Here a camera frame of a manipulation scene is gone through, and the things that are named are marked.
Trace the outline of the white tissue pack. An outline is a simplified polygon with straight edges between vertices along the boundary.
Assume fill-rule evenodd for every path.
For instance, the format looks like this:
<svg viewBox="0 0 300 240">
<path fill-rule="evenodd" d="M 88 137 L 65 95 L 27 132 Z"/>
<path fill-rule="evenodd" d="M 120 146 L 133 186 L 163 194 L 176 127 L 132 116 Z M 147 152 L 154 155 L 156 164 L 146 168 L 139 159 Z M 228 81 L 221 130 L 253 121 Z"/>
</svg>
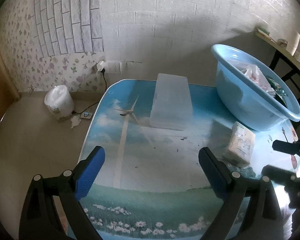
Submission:
<svg viewBox="0 0 300 240">
<path fill-rule="evenodd" d="M 235 122 L 223 158 L 237 167 L 247 167 L 251 162 L 254 144 L 255 134 L 239 122 Z"/>
</svg>

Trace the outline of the bag of reddish snacks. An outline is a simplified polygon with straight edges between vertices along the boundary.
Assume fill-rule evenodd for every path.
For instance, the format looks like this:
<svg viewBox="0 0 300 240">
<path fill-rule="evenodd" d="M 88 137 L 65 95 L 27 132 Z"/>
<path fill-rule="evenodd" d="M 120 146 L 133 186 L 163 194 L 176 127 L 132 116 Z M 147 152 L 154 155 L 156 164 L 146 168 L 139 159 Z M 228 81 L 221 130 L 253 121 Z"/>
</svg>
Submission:
<svg viewBox="0 0 300 240">
<path fill-rule="evenodd" d="M 257 65 L 238 60 L 230 60 L 229 62 L 240 72 L 242 72 L 245 77 L 253 81 L 253 83 L 262 88 L 270 96 L 272 96 L 273 98 L 275 97 L 275 90 L 271 87 L 270 83 L 268 82 L 268 80 L 263 75 L 263 73 Z"/>
</svg>

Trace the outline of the green snack packet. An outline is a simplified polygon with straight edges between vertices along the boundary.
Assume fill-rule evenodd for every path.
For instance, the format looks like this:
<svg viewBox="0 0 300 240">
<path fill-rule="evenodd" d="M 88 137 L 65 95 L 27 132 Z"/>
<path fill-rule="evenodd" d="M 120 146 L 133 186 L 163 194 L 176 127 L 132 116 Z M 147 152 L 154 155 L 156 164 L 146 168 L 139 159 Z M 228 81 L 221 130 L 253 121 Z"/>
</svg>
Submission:
<svg viewBox="0 0 300 240">
<path fill-rule="evenodd" d="M 281 103 L 283 106 L 287 106 L 286 97 L 288 96 L 284 89 L 271 77 L 266 76 L 266 80 L 268 81 L 271 89 L 267 91 L 269 95 L 271 95 L 276 101 Z"/>
</svg>

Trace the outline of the clear plastic storage box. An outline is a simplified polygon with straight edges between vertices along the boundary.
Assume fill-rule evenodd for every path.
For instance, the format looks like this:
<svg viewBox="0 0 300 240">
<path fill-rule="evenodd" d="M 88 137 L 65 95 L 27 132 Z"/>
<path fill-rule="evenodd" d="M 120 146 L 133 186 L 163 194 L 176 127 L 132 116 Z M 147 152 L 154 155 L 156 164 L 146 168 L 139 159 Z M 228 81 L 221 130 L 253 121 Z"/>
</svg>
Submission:
<svg viewBox="0 0 300 240">
<path fill-rule="evenodd" d="M 149 124 L 152 127 L 182 131 L 193 118 L 188 79 L 158 74 Z"/>
</svg>

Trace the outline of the light blue plastic basin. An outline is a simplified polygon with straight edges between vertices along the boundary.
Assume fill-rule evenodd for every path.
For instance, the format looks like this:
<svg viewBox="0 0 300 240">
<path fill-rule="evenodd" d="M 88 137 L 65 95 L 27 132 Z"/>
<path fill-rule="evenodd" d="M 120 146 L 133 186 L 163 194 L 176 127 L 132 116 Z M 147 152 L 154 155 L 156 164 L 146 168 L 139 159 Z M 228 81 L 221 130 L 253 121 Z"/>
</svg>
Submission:
<svg viewBox="0 0 300 240">
<path fill-rule="evenodd" d="M 237 48 L 215 44 L 211 53 L 217 60 L 216 88 L 227 109 L 245 126 L 268 131 L 286 120 L 300 121 L 300 105 L 289 87 L 268 66 Z M 284 104 L 237 69 L 232 61 L 256 65 L 262 74 L 283 89 Z"/>
</svg>

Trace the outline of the folding side table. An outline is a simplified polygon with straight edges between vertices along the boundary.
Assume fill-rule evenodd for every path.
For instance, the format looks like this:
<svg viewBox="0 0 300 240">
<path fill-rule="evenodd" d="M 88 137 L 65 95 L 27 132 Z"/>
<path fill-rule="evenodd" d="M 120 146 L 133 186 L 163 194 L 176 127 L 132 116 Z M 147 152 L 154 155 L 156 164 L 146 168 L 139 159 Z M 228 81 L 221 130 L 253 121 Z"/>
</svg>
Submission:
<svg viewBox="0 0 300 240">
<path fill-rule="evenodd" d="M 298 76 L 300 76 L 300 62 L 295 57 L 293 57 L 288 51 L 286 51 L 284 48 L 279 46 L 269 35 L 265 34 L 260 29 L 255 28 L 254 34 L 255 36 L 267 42 L 267 44 L 271 45 L 275 49 L 275 53 L 269 68 L 271 70 L 274 70 L 279 60 L 283 60 L 286 64 L 288 64 L 291 70 L 282 77 L 282 80 L 283 81 L 290 80 L 293 83 L 293 85 L 296 87 L 298 92 L 300 93 L 300 88 L 293 80 L 294 75 L 298 74 Z"/>
</svg>

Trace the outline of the green sponge on shelf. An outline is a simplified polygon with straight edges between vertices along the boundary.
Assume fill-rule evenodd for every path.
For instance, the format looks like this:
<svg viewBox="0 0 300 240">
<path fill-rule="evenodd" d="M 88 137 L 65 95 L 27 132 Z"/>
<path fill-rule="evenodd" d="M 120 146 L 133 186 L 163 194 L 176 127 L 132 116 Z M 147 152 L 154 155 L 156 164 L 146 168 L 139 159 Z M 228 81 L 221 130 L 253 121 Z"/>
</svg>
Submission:
<svg viewBox="0 0 300 240">
<path fill-rule="evenodd" d="M 262 35 L 268 35 L 270 34 L 270 32 L 268 32 L 267 30 L 264 30 L 264 29 L 260 29 L 260 28 L 257 28 L 257 31 L 259 33 L 261 33 Z"/>
</svg>

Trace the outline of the paper towel roll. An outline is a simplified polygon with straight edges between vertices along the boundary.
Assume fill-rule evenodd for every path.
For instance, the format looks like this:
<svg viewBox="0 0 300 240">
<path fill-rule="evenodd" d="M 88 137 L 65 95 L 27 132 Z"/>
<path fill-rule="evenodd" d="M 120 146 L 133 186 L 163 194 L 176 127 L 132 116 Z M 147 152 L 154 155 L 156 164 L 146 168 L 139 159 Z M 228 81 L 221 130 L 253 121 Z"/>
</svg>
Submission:
<svg viewBox="0 0 300 240">
<path fill-rule="evenodd" d="M 300 42 L 300 34 L 297 31 L 292 31 L 287 38 L 287 48 L 286 51 L 290 53 L 290 55 L 294 56 L 298 45 Z"/>
</svg>

